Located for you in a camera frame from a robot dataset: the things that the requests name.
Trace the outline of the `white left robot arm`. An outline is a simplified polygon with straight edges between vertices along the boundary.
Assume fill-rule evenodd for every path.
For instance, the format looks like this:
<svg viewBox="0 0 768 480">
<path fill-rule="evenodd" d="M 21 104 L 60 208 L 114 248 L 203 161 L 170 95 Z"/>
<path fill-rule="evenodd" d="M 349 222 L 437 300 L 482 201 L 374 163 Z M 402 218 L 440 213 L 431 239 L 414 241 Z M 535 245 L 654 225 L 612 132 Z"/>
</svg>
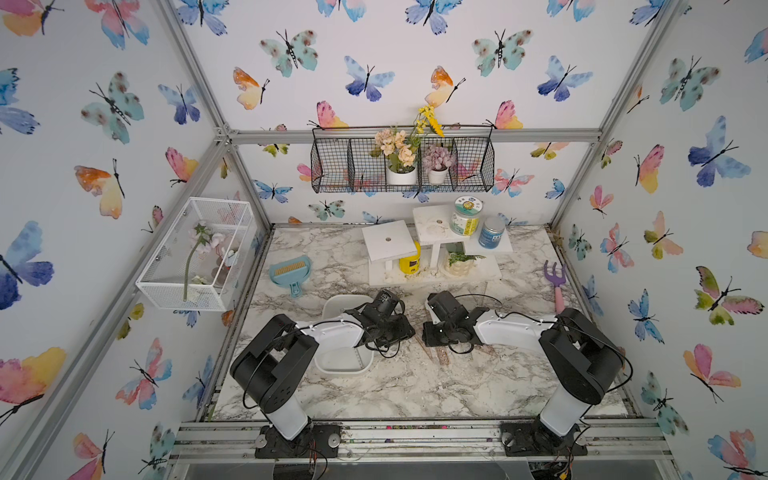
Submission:
<svg viewBox="0 0 768 480">
<path fill-rule="evenodd" d="M 364 348 L 385 357 L 414 336 L 403 301 L 381 290 L 328 319 L 299 323 L 273 316 L 233 361 L 230 376 L 279 436 L 293 441 L 310 424 L 295 392 L 316 355 Z"/>
</svg>

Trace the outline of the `white storage box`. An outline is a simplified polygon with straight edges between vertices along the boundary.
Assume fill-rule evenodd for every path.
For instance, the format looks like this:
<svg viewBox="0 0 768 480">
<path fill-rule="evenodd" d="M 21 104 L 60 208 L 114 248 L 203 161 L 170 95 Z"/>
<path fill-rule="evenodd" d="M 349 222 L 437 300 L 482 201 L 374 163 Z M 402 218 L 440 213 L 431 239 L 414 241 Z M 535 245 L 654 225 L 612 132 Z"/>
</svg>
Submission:
<svg viewBox="0 0 768 480">
<path fill-rule="evenodd" d="M 359 294 L 336 295 L 326 301 L 322 324 L 310 329 L 310 335 L 318 342 L 313 361 L 322 374 L 351 376 L 370 369 L 373 351 L 361 344 L 364 331 L 345 311 L 371 301 L 371 297 Z"/>
</svg>

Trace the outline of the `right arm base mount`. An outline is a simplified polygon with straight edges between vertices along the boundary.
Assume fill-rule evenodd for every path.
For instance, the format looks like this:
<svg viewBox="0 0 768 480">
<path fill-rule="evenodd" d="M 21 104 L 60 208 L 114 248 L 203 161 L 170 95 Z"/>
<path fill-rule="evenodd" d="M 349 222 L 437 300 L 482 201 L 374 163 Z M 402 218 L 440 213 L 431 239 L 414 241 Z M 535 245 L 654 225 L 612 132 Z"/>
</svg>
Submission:
<svg viewBox="0 0 768 480">
<path fill-rule="evenodd" d="M 588 450 L 577 437 L 582 430 L 573 425 L 565 436 L 559 436 L 536 418 L 530 421 L 502 423 L 500 442 L 507 457 L 586 456 Z"/>
</svg>

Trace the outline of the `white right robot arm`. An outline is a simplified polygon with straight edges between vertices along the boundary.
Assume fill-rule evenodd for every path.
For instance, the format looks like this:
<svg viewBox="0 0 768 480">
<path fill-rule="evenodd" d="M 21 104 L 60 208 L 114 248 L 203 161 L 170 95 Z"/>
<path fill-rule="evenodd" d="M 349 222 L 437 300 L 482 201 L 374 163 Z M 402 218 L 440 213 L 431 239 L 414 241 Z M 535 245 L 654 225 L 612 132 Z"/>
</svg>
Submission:
<svg viewBox="0 0 768 480">
<path fill-rule="evenodd" d="M 558 439 L 570 434 L 580 418 L 602 402 L 628 363 L 619 348 L 574 308 L 544 318 L 498 313 L 487 307 L 469 311 L 448 291 L 430 294 L 425 306 L 430 315 L 423 325 L 427 346 L 500 345 L 544 355 L 559 386 L 537 423 Z"/>
</svg>

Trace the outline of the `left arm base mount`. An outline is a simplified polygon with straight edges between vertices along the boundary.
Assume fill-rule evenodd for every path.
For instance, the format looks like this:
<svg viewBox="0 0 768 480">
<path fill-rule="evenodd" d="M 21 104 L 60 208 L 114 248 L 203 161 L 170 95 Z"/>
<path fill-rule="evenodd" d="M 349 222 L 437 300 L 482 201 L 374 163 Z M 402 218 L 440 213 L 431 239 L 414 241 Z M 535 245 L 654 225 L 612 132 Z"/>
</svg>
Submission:
<svg viewBox="0 0 768 480">
<path fill-rule="evenodd" d="M 341 427 L 310 422 L 293 440 L 284 438 L 274 426 L 261 428 L 256 439 L 256 459 L 336 458 Z"/>
</svg>

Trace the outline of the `clear triangle ruler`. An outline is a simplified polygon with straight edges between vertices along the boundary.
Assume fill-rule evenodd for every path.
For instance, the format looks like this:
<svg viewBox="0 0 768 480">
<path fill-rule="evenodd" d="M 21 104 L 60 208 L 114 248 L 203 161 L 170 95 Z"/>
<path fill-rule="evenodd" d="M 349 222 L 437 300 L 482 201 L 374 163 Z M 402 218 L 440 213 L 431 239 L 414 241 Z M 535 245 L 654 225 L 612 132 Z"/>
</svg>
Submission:
<svg viewBox="0 0 768 480">
<path fill-rule="evenodd" d="M 467 285 L 467 297 L 462 297 L 465 304 L 470 308 L 486 307 L 492 304 L 492 301 L 485 297 L 487 292 L 487 282 L 474 282 Z"/>
</svg>

